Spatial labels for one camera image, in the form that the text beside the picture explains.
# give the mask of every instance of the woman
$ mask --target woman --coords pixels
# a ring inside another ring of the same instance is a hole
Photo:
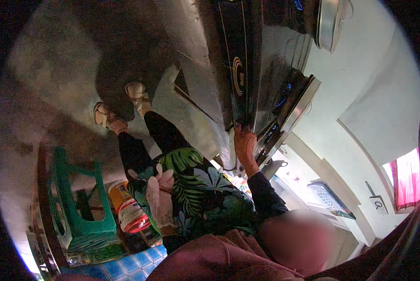
[[[255,134],[248,128],[242,129],[241,125],[235,127],[235,152],[246,171],[252,203],[194,149],[173,124],[152,111],[144,90],[138,82],[125,87],[151,137],[162,150],[159,159],[150,158],[142,141],[129,135],[127,123],[109,111],[105,104],[96,104],[94,117],[98,125],[117,134],[129,192],[163,236],[169,256],[149,279],[302,277],[276,262],[286,263],[297,258],[298,253],[305,253],[301,257],[311,261],[301,267],[309,271],[301,273],[321,271],[328,258],[325,255],[322,259],[326,259],[321,261],[320,253],[310,247],[313,244],[308,240],[296,247],[297,240],[286,239],[285,232],[283,239],[275,238],[274,243],[266,245],[268,235],[282,235],[283,227],[272,225],[279,221],[276,217],[288,209],[253,157]],[[304,233],[320,234],[320,229],[308,232],[309,228],[315,228],[295,220],[283,220],[281,225],[286,226],[285,230],[300,229]],[[296,237],[296,234],[301,236],[298,233],[288,236]],[[274,259],[270,254],[271,247],[285,250],[279,256],[274,255]]]

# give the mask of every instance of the window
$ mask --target window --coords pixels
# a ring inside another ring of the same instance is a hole
[[[415,148],[383,168],[393,186],[395,210],[415,206],[420,201],[419,149]]]

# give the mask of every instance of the tiled wall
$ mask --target tiled wall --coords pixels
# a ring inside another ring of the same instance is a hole
[[[166,257],[163,245],[93,266],[63,268],[62,273],[82,274],[107,281],[143,281]]]

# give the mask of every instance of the glove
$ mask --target glove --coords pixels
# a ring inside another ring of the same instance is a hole
[[[150,177],[147,181],[146,190],[146,199],[149,203],[152,217],[159,229],[168,225],[177,228],[178,226],[174,224],[173,203],[171,201],[174,171],[167,170],[163,173],[161,164],[157,164],[157,171],[158,174],[155,177]]]

